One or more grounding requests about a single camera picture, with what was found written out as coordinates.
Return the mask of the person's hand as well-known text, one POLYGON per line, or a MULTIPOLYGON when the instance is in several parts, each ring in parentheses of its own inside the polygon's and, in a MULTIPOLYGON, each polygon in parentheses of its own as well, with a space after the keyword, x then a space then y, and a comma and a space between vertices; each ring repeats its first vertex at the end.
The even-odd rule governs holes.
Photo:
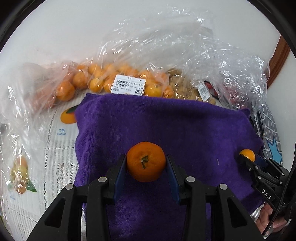
MULTIPOLYGON (((261 233, 265 230, 269 224, 269 216, 272 214, 273 209, 265 203, 263 208, 260 210, 259 218, 256 221, 256 226, 261 233)), ((278 218, 273 222, 273 232, 279 232, 287 225, 287 221, 284 217, 278 218)))

